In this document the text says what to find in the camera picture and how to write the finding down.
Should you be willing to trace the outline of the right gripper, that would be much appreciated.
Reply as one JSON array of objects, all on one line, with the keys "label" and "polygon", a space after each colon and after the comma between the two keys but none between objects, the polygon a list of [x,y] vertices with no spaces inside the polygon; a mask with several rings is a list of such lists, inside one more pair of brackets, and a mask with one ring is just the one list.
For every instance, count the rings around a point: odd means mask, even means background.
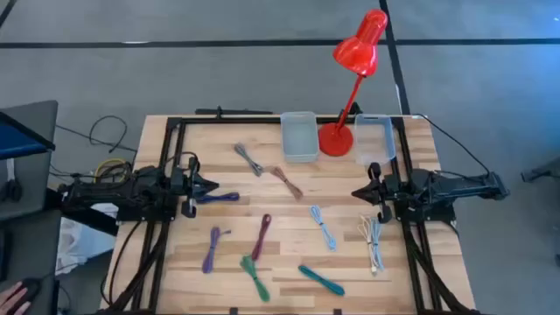
[{"label": "right gripper", "polygon": [[390,222],[393,218],[393,213],[390,206],[386,203],[387,190],[383,182],[381,181],[382,169],[381,166],[373,162],[369,166],[369,175],[371,181],[369,181],[362,188],[358,188],[351,193],[351,195],[359,200],[366,201],[368,204],[372,203],[371,196],[368,193],[371,190],[377,193],[377,204],[380,206],[380,212],[377,214],[377,219],[381,224],[386,224]]}]

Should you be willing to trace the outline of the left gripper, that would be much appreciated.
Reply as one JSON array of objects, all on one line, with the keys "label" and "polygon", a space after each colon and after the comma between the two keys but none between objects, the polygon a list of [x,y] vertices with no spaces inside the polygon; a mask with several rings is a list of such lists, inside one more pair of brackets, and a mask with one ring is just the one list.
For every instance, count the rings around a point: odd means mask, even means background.
[{"label": "left gripper", "polygon": [[[190,157],[186,168],[178,167],[177,171],[180,173],[181,179],[181,193],[180,196],[185,196],[185,200],[181,202],[180,212],[186,218],[195,218],[197,208],[195,206],[194,188],[195,177],[198,175],[200,169],[200,162],[196,157]],[[211,186],[204,189],[200,197],[205,197],[212,191],[215,191],[219,184],[212,180],[200,178],[200,183],[203,186]]]}]

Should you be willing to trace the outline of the clear plastic bin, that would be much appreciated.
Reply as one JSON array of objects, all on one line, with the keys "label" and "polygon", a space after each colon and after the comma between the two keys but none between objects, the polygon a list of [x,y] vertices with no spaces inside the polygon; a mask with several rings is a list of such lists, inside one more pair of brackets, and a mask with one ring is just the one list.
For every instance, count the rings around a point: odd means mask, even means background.
[{"label": "clear plastic bin", "polygon": [[358,114],[354,120],[355,160],[359,165],[389,163],[396,156],[393,123],[388,115]]}]

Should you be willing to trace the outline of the pale opaque plastic bin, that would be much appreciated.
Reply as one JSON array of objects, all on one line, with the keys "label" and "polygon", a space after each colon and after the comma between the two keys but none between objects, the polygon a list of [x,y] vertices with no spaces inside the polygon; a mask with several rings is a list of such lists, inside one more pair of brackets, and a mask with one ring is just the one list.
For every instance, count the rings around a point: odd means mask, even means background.
[{"label": "pale opaque plastic bin", "polygon": [[280,115],[282,148],[287,163],[312,163],[319,155],[316,115],[309,111]]}]

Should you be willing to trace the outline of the red desk lamp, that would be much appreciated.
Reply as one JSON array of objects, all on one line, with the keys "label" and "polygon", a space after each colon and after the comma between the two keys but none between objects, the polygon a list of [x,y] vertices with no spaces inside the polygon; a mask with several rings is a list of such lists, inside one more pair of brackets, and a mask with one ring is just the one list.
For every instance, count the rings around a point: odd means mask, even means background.
[{"label": "red desk lamp", "polygon": [[344,156],[352,149],[354,136],[346,126],[346,120],[361,83],[368,76],[374,75],[377,70],[377,46],[388,23],[389,17],[383,10],[368,11],[357,32],[339,43],[332,53],[338,64],[356,74],[356,81],[339,120],[324,124],[318,130],[319,148],[328,156]]}]

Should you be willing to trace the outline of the white plastic bag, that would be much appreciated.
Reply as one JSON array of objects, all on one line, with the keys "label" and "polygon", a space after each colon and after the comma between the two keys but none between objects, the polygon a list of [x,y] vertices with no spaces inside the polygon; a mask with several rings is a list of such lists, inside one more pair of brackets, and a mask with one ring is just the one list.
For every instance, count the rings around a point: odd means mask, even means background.
[{"label": "white plastic bag", "polygon": [[68,274],[88,260],[112,250],[116,238],[74,219],[61,211],[55,275]]}]

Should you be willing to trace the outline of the grey desk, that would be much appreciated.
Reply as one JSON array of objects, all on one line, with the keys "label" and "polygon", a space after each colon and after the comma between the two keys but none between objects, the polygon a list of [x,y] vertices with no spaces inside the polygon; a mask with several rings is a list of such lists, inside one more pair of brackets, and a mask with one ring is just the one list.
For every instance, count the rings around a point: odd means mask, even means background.
[{"label": "grey desk", "polygon": [[[0,108],[0,112],[11,116],[54,143],[58,107],[59,104],[56,101],[50,100]],[[23,194],[19,202],[0,201],[0,221],[16,219],[43,209],[51,155],[55,150],[13,158],[15,175],[23,188]],[[0,187],[7,179],[6,160],[0,160]]]}]

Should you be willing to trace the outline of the dark chair base leg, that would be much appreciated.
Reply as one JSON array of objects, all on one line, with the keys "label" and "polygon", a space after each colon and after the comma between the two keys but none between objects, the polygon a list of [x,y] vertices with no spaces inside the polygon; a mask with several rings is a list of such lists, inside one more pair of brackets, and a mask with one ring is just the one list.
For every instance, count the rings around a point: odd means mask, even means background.
[{"label": "dark chair base leg", "polygon": [[521,173],[521,179],[527,183],[543,177],[560,179],[560,157],[550,160],[549,162],[536,168],[525,170]]}]

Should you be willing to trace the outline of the black framed monitor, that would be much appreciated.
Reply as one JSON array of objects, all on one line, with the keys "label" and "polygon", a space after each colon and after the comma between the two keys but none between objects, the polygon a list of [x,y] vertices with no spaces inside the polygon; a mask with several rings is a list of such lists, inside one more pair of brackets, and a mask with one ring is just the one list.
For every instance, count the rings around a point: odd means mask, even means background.
[{"label": "black framed monitor", "polygon": [[42,154],[55,148],[52,141],[0,112],[0,160]]}]

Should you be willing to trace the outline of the small black tool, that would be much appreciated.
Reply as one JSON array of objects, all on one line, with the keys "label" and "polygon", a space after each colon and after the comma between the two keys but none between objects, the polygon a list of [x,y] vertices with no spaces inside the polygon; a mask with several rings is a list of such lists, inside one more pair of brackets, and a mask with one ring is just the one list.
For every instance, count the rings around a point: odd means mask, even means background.
[{"label": "small black tool", "polygon": [[15,175],[15,160],[6,160],[7,179],[0,187],[0,201],[19,202],[23,194],[23,188]]}]

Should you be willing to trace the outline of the black computer mouse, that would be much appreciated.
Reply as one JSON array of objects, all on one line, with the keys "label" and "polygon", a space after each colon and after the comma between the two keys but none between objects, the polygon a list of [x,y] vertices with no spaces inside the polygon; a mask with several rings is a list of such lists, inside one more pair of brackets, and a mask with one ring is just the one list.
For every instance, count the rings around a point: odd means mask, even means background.
[{"label": "black computer mouse", "polygon": [[27,277],[21,281],[19,290],[25,290],[25,294],[20,299],[20,303],[32,302],[40,293],[42,287],[42,279],[38,277]]}]

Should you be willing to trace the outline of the person's hand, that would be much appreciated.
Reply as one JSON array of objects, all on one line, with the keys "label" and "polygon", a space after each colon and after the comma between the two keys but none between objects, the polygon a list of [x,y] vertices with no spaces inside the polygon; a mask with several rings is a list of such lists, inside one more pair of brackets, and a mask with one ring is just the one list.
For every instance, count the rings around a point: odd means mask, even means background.
[{"label": "person's hand", "polygon": [[31,306],[25,294],[28,289],[22,282],[0,292],[0,315],[24,315]]}]

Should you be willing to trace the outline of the black aluminium table frame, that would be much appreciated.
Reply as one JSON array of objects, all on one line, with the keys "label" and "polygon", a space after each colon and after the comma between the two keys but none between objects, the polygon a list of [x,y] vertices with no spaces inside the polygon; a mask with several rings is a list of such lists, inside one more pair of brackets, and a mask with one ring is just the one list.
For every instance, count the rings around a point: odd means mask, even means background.
[{"label": "black aluminium table frame", "polygon": [[146,118],[139,166],[177,144],[194,152],[204,178],[236,202],[199,207],[171,224],[158,313],[412,314],[416,310],[399,222],[383,229],[384,271],[373,274],[361,220],[377,210],[351,193],[368,182],[353,155],[284,160],[277,116],[190,116],[183,130]]}]

